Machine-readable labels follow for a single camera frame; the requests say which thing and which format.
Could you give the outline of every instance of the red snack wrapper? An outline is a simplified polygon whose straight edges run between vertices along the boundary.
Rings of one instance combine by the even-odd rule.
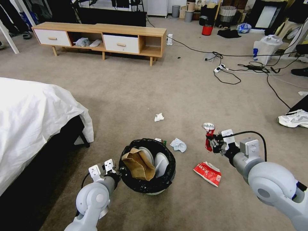
[[[193,171],[200,175],[204,180],[209,182],[210,184],[218,187],[220,179],[221,179],[221,173],[218,168],[213,166],[211,163],[208,162],[202,162],[199,163]]]

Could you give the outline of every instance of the sneaker sole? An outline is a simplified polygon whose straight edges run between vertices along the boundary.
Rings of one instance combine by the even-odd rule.
[[[277,122],[282,126],[290,127],[290,128],[295,128],[297,126],[308,128],[308,124],[288,124],[288,123],[285,123],[283,120],[280,121],[278,117],[277,117]]]

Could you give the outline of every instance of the blue plastic bag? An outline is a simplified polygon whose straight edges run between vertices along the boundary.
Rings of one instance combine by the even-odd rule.
[[[239,24],[236,29],[239,34],[246,34],[250,31],[251,25],[249,25],[248,23],[242,23]]]

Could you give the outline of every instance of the trash can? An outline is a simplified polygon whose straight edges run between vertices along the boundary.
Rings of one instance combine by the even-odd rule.
[[[172,5],[172,17],[178,18],[180,16],[180,5]]]
[[[193,11],[186,11],[184,22],[191,22],[193,19],[192,16],[193,16]]]
[[[235,6],[222,6],[219,10],[220,21],[231,22],[237,9]]]
[[[282,39],[276,35],[264,36],[260,41],[255,41],[253,44],[253,60],[266,65],[271,56],[257,55],[273,55],[282,43]]]
[[[202,29],[202,35],[209,36],[212,34],[213,26],[211,25],[204,25]]]
[[[153,177],[150,181],[139,180],[132,177],[130,170],[122,161],[122,156],[128,153],[132,148],[145,147],[155,159],[158,153],[163,153],[169,161],[165,173],[160,177]],[[119,160],[119,172],[123,182],[132,190],[148,195],[157,195],[167,189],[175,177],[175,158],[168,148],[161,142],[153,139],[134,140],[126,146]]]

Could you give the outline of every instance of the red can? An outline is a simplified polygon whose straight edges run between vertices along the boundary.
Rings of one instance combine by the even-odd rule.
[[[202,34],[202,35],[209,36],[209,35],[211,35],[213,28],[214,28],[214,27],[212,27],[212,26],[203,26],[202,33],[201,33],[201,34]]]

